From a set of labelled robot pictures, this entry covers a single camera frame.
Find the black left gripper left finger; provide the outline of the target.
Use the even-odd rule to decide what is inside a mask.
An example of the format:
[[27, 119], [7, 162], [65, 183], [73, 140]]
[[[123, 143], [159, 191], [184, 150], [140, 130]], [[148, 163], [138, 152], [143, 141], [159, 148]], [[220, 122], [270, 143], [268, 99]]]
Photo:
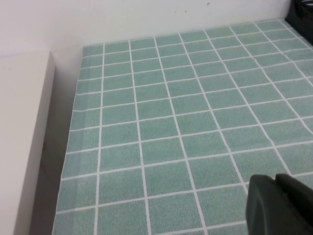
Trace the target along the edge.
[[266, 175], [253, 175], [249, 181], [246, 223], [250, 235], [291, 235], [292, 214], [283, 191]]

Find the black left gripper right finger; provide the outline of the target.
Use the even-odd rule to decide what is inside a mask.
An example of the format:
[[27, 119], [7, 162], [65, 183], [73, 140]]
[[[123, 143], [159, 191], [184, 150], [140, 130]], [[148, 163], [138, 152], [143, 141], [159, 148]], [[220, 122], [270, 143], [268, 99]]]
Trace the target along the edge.
[[299, 180], [287, 175], [276, 174], [275, 182], [292, 205], [301, 228], [313, 234], [313, 190]]

